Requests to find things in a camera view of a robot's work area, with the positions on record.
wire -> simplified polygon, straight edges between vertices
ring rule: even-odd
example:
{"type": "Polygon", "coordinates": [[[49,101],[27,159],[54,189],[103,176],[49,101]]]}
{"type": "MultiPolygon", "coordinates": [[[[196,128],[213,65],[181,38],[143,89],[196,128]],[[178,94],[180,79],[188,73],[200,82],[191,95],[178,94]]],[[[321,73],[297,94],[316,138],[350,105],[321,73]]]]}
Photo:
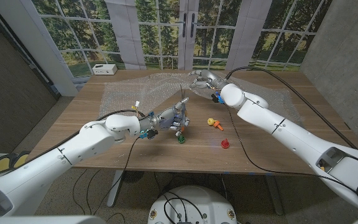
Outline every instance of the wire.
{"type": "Polygon", "coordinates": [[[124,174],[125,170],[127,169],[127,166],[128,166],[128,162],[129,162],[129,158],[131,156],[131,152],[132,152],[132,149],[134,148],[134,145],[136,143],[136,141],[139,139],[140,137],[137,137],[134,141],[134,143],[132,144],[131,146],[131,149],[129,150],[129,155],[128,155],[128,159],[127,159],[127,162],[125,164],[125,167],[124,167],[124,170],[122,171],[121,175],[119,176],[119,178],[117,179],[117,181],[112,185],[112,187],[107,191],[107,193],[104,195],[104,197],[102,198],[102,201],[100,201],[100,204],[99,206],[97,207],[97,209],[94,211],[93,215],[96,214],[96,212],[99,210],[101,204],[103,203],[103,200],[107,197],[107,195],[110,193],[110,190],[117,185],[117,183],[121,180],[122,178],[122,175],[124,174]]]}
{"type": "MultiPolygon", "coordinates": [[[[102,119],[104,119],[104,118],[106,118],[106,117],[108,117],[108,116],[110,116],[110,115],[112,115],[112,114],[123,113],[123,112],[135,112],[135,113],[136,113],[137,111],[136,111],[136,110],[118,110],[118,111],[113,111],[113,112],[110,112],[110,113],[108,113],[108,114],[106,114],[106,115],[104,115],[104,116],[98,118],[97,121],[101,121],[102,119]]],[[[144,115],[142,112],[138,111],[138,113],[139,113],[141,116],[145,117],[145,115],[144,115]]],[[[34,157],[33,159],[27,161],[26,163],[31,162],[31,161],[33,161],[34,159],[36,159],[36,158],[38,158],[38,157],[44,155],[45,153],[50,152],[51,150],[53,150],[53,149],[55,149],[55,148],[61,146],[63,143],[67,142],[68,140],[70,140],[71,138],[73,138],[74,136],[76,136],[78,133],[80,133],[80,131],[76,131],[75,133],[73,133],[72,135],[68,136],[67,138],[65,138],[64,140],[62,140],[61,142],[59,142],[58,144],[54,145],[53,147],[51,147],[50,149],[46,150],[45,152],[39,154],[38,156],[34,157]]],[[[75,200],[75,197],[74,197],[74,189],[75,189],[75,185],[77,184],[77,182],[80,180],[80,178],[82,177],[82,175],[84,175],[84,173],[85,173],[86,171],[87,171],[87,170],[85,170],[85,171],[79,176],[79,178],[77,178],[77,180],[76,180],[76,182],[75,182],[75,184],[74,184],[74,186],[73,186],[73,200],[74,200],[74,202],[81,208],[81,210],[82,210],[82,212],[84,213],[84,215],[85,215],[84,208],[75,200]]],[[[88,201],[88,191],[89,191],[89,187],[90,187],[90,185],[91,185],[91,181],[92,181],[93,177],[95,177],[95,175],[96,175],[99,171],[97,171],[97,172],[92,176],[91,180],[90,180],[89,183],[88,183],[88,188],[87,188],[87,190],[86,190],[86,204],[88,205],[90,214],[92,214],[92,212],[91,212],[91,207],[90,207],[90,204],[89,204],[89,201],[88,201]]]]}
{"type": "Polygon", "coordinates": [[[201,212],[200,212],[200,210],[198,209],[198,207],[197,207],[195,204],[193,204],[193,202],[191,202],[191,201],[189,201],[189,200],[187,200],[187,199],[185,199],[185,198],[181,198],[181,197],[170,198],[170,199],[168,199],[168,200],[164,203],[164,213],[165,213],[165,216],[169,219],[169,221],[170,221],[171,223],[175,224],[175,222],[174,222],[174,221],[168,216],[168,214],[167,214],[166,205],[167,205],[167,203],[168,203],[169,201],[175,200],[175,199],[180,199],[180,200],[187,201],[187,202],[190,203],[192,206],[194,206],[194,207],[197,209],[198,213],[200,214],[200,217],[201,217],[203,223],[205,223],[205,220],[204,220],[204,218],[203,218],[203,214],[201,214],[201,212]]]}
{"type": "MultiPolygon", "coordinates": [[[[155,182],[157,183],[157,186],[158,186],[158,197],[157,197],[157,198],[159,198],[159,197],[160,197],[160,194],[161,194],[160,184],[158,183],[157,176],[155,175],[155,172],[153,172],[153,175],[154,175],[155,182]]],[[[181,200],[181,202],[182,202],[182,204],[183,204],[183,208],[185,209],[185,222],[187,222],[187,214],[186,214],[185,204],[183,203],[182,200],[181,200]]],[[[171,205],[171,207],[173,208],[173,210],[175,211],[175,213],[178,215],[179,221],[181,221],[181,217],[179,216],[179,213],[177,212],[177,210],[172,206],[171,203],[169,203],[169,205],[171,205]]]]}
{"type": "Polygon", "coordinates": [[[226,196],[226,200],[227,200],[227,191],[226,191],[226,186],[224,185],[224,181],[223,181],[223,177],[221,176],[222,179],[222,185],[223,185],[223,189],[224,189],[224,194],[226,196]]]}
{"type": "MultiPolygon", "coordinates": [[[[176,196],[176,197],[179,197],[177,194],[175,194],[175,193],[172,193],[172,192],[167,192],[167,193],[170,193],[170,194],[173,194],[174,196],[176,196]]],[[[185,203],[183,203],[183,200],[182,199],[180,199],[180,201],[181,201],[181,204],[183,205],[183,208],[185,209],[185,222],[187,222],[187,212],[186,212],[186,207],[185,207],[185,203]]]]}
{"type": "Polygon", "coordinates": [[[91,206],[90,206],[90,201],[88,200],[88,194],[89,194],[89,191],[90,191],[90,185],[91,185],[91,182],[93,180],[93,178],[96,176],[96,174],[98,174],[98,172],[100,172],[101,170],[98,170],[97,172],[95,172],[92,176],[92,178],[89,180],[89,183],[88,183],[88,188],[86,189],[86,204],[88,205],[88,208],[89,208],[89,214],[92,214],[92,210],[91,210],[91,206]]]}
{"type": "Polygon", "coordinates": [[[251,67],[251,66],[245,66],[245,67],[239,67],[236,69],[231,70],[228,75],[226,75],[225,79],[229,79],[230,76],[238,70],[243,70],[243,69],[254,69],[254,70],[260,70],[263,72],[268,73],[269,75],[273,76],[274,78],[276,78],[278,81],[280,81],[282,84],[284,84],[286,87],[288,87],[292,92],[295,93],[296,96],[298,96],[306,105],[309,106],[309,108],[311,110],[313,110],[313,112],[315,112],[317,114],[317,116],[319,116],[339,137],[341,137],[348,145],[350,145],[350,147],[357,149],[358,148],[350,141],[348,140],[348,138],[346,138],[338,129],[336,129],[316,108],[314,108],[314,106],[312,104],[310,104],[300,93],[298,93],[290,84],[288,84],[285,80],[283,80],[282,78],[280,78],[279,76],[277,76],[276,74],[274,74],[271,71],[268,71],[266,69],[263,68],[258,68],[258,67],[251,67]]]}
{"type": "Polygon", "coordinates": [[[158,183],[157,176],[155,175],[155,172],[153,172],[153,175],[154,175],[155,182],[157,183],[157,186],[158,186],[158,197],[157,198],[159,198],[159,196],[161,194],[161,187],[160,187],[160,184],[158,183]]]}
{"type": "Polygon", "coordinates": [[[84,210],[84,208],[83,208],[83,207],[75,200],[75,198],[74,198],[74,190],[75,190],[75,185],[76,185],[77,182],[80,180],[80,178],[82,177],[82,175],[85,174],[86,171],[87,171],[87,169],[86,169],[86,170],[79,176],[79,178],[76,180],[76,182],[74,183],[74,186],[73,186],[73,190],[72,190],[72,192],[73,192],[72,196],[73,196],[74,203],[81,208],[81,210],[82,210],[82,212],[84,213],[84,215],[85,215],[85,210],[84,210]]]}
{"type": "Polygon", "coordinates": [[[241,138],[240,138],[240,135],[236,129],[236,125],[234,124],[234,121],[233,121],[233,117],[231,115],[231,112],[230,112],[230,109],[229,107],[227,106],[227,104],[224,104],[229,112],[229,115],[230,115],[230,120],[231,120],[231,123],[233,125],[233,128],[237,134],[237,138],[239,139],[240,141],[240,144],[241,144],[241,147],[242,147],[242,150],[244,151],[244,153],[246,154],[248,160],[256,167],[258,167],[259,169],[261,170],[264,170],[264,171],[267,171],[267,172],[271,172],[271,173],[276,173],[276,174],[292,174],[292,175],[307,175],[307,176],[311,176],[311,177],[319,177],[319,178],[324,178],[324,179],[327,179],[327,180],[330,180],[330,181],[333,181],[337,184],[340,184],[342,186],[344,186],[345,188],[349,189],[350,191],[352,191],[353,193],[357,194],[357,192],[355,190],[353,190],[352,188],[350,188],[349,186],[347,186],[346,184],[343,184],[342,182],[338,181],[338,180],[335,180],[335,179],[332,179],[332,178],[329,178],[329,177],[326,177],[326,176],[323,176],[323,175],[318,175],[318,174],[307,174],[307,173],[301,173],[301,172],[282,172],[282,171],[275,171],[275,170],[269,170],[269,169],[265,169],[265,168],[262,168],[260,166],[258,166],[257,164],[255,164],[251,158],[248,156],[248,153],[246,151],[246,149],[244,148],[244,145],[242,144],[242,141],[241,141],[241,138]]]}
{"type": "MultiPolygon", "coordinates": [[[[113,112],[110,112],[110,113],[108,113],[108,114],[106,114],[106,115],[104,115],[104,116],[98,118],[97,121],[101,121],[101,120],[103,120],[104,118],[106,118],[106,117],[108,117],[108,116],[110,116],[110,115],[112,115],[112,114],[123,113],[123,112],[135,112],[135,113],[136,113],[137,111],[136,111],[136,110],[118,110],[118,111],[113,111],[113,112]]],[[[143,114],[142,112],[138,111],[138,113],[139,113],[141,116],[145,117],[145,114],[143,114]]],[[[46,154],[46,153],[48,153],[48,152],[50,152],[50,151],[56,149],[57,147],[61,146],[63,143],[65,143],[65,142],[67,142],[68,140],[70,140],[70,139],[72,139],[73,137],[75,137],[78,133],[80,133],[80,130],[76,131],[75,133],[73,133],[72,135],[68,136],[67,138],[65,138],[64,140],[62,140],[61,142],[59,142],[58,144],[52,146],[51,148],[49,148],[49,149],[46,150],[45,152],[39,154],[38,156],[35,156],[34,158],[30,159],[29,161],[23,163],[21,166],[19,166],[19,167],[13,169],[12,171],[14,171],[14,170],[16,170],[16,169],[18,169],[18,168],[20,168],[20,167],[22,167],[22,166],[28,164],[29,162],[33,161],[33,160],[36,159],[36,158],[38,158],[38,157],[40,157],[40,156],[42,156],[42,155],[44,155],[44,154],[46,154]]]]}
{"type": "Polygon", "coordinates": [[[115,215],[121,215],[122,219],[124,220],[124,224],[125,224],[125,217],[124,217],[123,214],[121,214],[121,213],[119,213],[119,212],[112,214],[112,215],[106,220],[106,223],[110,220],[110,218],[112,218],[112,217],[115,216],[115,215]]]}

blue part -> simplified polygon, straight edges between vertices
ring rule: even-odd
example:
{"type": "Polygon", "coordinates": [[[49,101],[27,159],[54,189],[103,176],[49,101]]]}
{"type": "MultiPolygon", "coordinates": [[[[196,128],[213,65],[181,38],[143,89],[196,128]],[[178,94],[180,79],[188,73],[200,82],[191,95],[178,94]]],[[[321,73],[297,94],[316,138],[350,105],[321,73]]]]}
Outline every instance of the blue part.
{"type": "Polygon", "coordinates": [[[146,132],[143,132],[143,133],[140,133],[140,136],[139,136],[141,139],[143,138],[146,138],[147,137],[147,133],[146,132]]]}
{"type": "Polygon", "coordinates": [[[218,97],[218,101],[223,104],[224,101],[223,101],[223,99],[221,98],[221,95],[220,95],[218,92],[216,92],[215,94],[216,94],[216,96],[218,97]]]}
{"type": "Polygon", "coordinates": [[[224,101],[222,100],[222,98],[221,98],[221,96],[218,96],[218,101],[220,102],[220,103],[224,103],[224,101]]]}

red toy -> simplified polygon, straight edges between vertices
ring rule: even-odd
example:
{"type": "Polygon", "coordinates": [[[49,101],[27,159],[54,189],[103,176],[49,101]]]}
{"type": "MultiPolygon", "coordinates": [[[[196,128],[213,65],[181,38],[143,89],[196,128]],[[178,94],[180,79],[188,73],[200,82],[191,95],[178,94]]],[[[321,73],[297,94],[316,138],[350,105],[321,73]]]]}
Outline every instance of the red toy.
{"type": "Polygon", "coordinates": [[[225,139],[222,141],[221,146],[222,146],[222,148],[227,149],[230,146],[230,144],[227,141],[227,139],[225,139]]]}

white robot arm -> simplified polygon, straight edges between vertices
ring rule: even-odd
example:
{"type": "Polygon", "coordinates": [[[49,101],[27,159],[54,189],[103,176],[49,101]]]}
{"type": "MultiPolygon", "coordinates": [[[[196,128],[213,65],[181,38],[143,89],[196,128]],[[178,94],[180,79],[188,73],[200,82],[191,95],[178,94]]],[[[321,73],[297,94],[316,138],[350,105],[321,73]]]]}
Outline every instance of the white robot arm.
{"type": "Polygon", "coordinates": [[[15,215],[40,189],[83,159],[124,142],[126,134],[149,139],[158,134],[158,130],[173,129],[179,134],[190,121],[185,116],[187,101],[185,98],[159,114],[150,113],[142,119],[113,114],[106,120],[85,124],[79,134],[67,142],[0,177],[0,217],[15,215]]]}
{"type": "Polygon", "coordinates": [[[320,177],[332,191],[358,208],[358,150],[311,134],[268,110],[269,104],[263,98],[241,90],[209,70],[192,73],[198,77],[190,87],[221,90],[225,104],[237,109],[240,118],[270,133],[307,163],[317,175],[348,186],[320,177]]]}

window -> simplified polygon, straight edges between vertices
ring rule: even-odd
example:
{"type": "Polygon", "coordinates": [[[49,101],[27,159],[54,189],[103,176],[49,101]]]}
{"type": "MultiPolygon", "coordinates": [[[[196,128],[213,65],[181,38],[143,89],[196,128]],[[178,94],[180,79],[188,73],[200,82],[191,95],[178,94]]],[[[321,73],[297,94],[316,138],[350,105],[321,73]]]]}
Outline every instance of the window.
{"type": "Polygon", "coordinates": [[[97,63],[125,69],[104,0],[32,0],[75,78],[89,77],[97,63]]]}
{"type": "Polygon", "coordinates": [[[332,0],[273,0],[250,66],[298,71],[332,0]]]}
{"type": "Polygon", "coordinates": [[[135,0],[147,69],[178,68],[179,0],[135,0]]]}
{"type": "Polygon", "coordinates": [[[200,0],[193,69],[225,69],[241,2],[200,0]]]}

